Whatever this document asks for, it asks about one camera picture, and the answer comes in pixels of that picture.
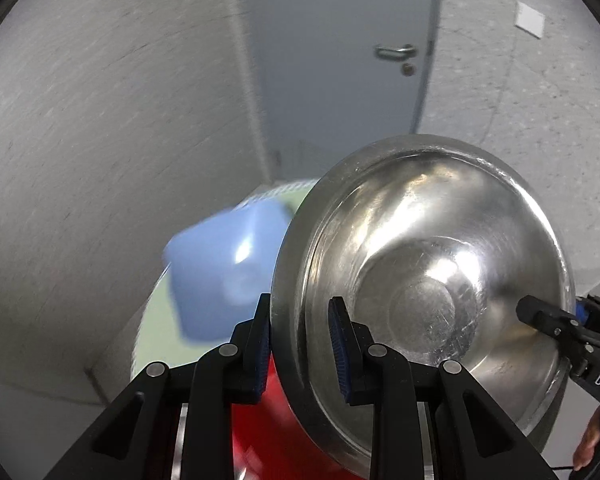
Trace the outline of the right hand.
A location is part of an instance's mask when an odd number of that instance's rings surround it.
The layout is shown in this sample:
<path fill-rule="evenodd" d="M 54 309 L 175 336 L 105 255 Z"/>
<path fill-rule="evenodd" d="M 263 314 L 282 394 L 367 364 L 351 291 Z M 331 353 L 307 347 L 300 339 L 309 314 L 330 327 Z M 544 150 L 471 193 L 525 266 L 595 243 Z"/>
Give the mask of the right hand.
<path fill-rule="evenodd" d="M 588 466 L 592 462 L 595 447 L 600 443 L 600 406 L 588 421 L 585 432 L 572 456 L 575 471 Z"/>

